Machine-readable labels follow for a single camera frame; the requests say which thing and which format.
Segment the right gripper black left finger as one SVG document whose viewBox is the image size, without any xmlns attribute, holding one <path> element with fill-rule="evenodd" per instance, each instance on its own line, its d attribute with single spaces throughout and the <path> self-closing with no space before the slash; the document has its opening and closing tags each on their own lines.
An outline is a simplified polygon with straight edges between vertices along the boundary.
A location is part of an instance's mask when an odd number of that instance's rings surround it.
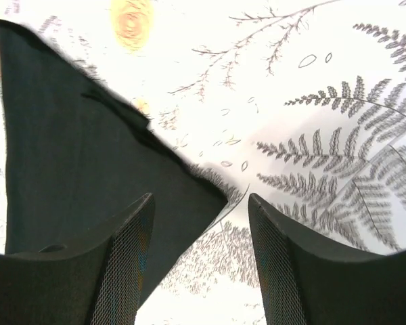
<svg viewBox="0 0 406 325">
<path fill-rule="evenodd" d="M 154 210 L 145 194 L 66 243 L 0 255 L 0 324 L 133 324 Z"/>
</svg>

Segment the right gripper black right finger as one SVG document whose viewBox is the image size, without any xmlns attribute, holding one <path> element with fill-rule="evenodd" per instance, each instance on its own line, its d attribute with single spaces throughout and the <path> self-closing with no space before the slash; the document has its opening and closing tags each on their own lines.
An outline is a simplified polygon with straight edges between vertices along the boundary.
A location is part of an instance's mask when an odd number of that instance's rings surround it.
<svg viewBox="0 0 406 325">
<path fill-rule="evenodd" d="M 257 194 L 248 216 L 268 324 L 406 324 L 406 250 L 341 244 Z"/>
</svg>

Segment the black t-shirt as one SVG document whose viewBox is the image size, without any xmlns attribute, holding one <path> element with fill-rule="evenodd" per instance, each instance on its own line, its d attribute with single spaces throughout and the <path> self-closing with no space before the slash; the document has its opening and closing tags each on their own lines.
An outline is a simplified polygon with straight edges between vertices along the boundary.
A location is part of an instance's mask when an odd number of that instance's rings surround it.
<svg viewBox="0 0 406 325">
<path fill-rule="evenodd" d="M 63 242 L 150 193 L 156 210 L 146 300 L 221 212 L 226 195 L 192 175 L 142 113 L 27 28 L 0 20 L 0 61 L 6 253 Z"/>
</svg>

